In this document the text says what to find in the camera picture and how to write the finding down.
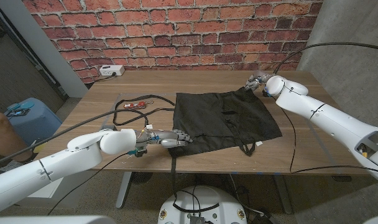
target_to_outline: wooden table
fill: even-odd
[[[223,93],[242,87],[252,71],[126,71],[123,76],[107,82],[95,83],[85,97],[79,102],[58,132],[96,115],[112,110],[117,100],[133,99],[138,96],[155,94],[175,101],[175,94],[182,93]],[[309,95],[331,106],[338,105],[308,72],[280,72],[279,75],[305,85]],[[251,157],[245,156],[238,147],[222,149],[204,154],[179,157],[177,172],[202,173],[238,173],[238,174],[289,174],[293,155],[293,129],[282,110],[272,98],[262,96],[261,89],[256,91],[275,118],[283,134],[281,138],[264,141],[256,148]],[[172,105],[158,99],[148,105],[142,112],[155,108],[172,108]],[[292,170],[319,166],[354,165],[359,163],[350,152],[339,142],[325,134],[318,127],[308,123],[299,115],[287,112],[297,130],[297,151]],[[118,122],[137,116],[134,113],[120,113]],[[173,111],[159,111],[149,116],[150,124],[155,129],[172,129]],[[69,140],[82,134],[99,131],[101,125],[112,123],[113,116],[108,120],[100,118],[83,125],[69,133],[47,143],[37,158],[49,156],[66,148]],[[142,129],[144,120],[140,119],[121,128]],[[148,153],[143,157],[123,156],[105,169],[125,171],[170,172],[171,157],[160,145],[149,145]],[[100,169],[116,156],[103,154],[104,160],[94,169]],[[319,169],[302,174],[366,174],[360,169]]]

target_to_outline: black bag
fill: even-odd
[[[244,88],[228,93],[177,93],[173,128],[188,133],[193,143],[169,149],[172,157],[234,146],[250,156],[255,142],[282,136],[261,100]]]

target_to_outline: power outlet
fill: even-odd
[[[113,72],[116,72],[116,75],[122,75],[125,69],[122,65],[103,65],[100,69],[102,76],[111,76]]]

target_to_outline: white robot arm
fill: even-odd
[[[79,136],[63,151],[0,174],[0,211],[59,178],[93,168],[102,161],[101,151],[107,154],[132,151],[137,155],[146,152],[147,144],[170,148],[188,142],[190,136],[182,131],[147,128],[141,132],[107,129]]]
[[[309,119],[312,123],[346,146],[364,167],[378,170],[378,127],[363,123],[352,116],[307,96],[308,89],[278,75],[256,71],[245,88],[255,90],[266,83],[268,94],[280,96],[281,108]],[[369,170],[378,179],[378,172]]]

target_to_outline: red brick wall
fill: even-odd
[[[128,70],[271,69],[306,45],[320,0],[22,0],[84,82]],[[299,57],[281,67],[294,70]]]

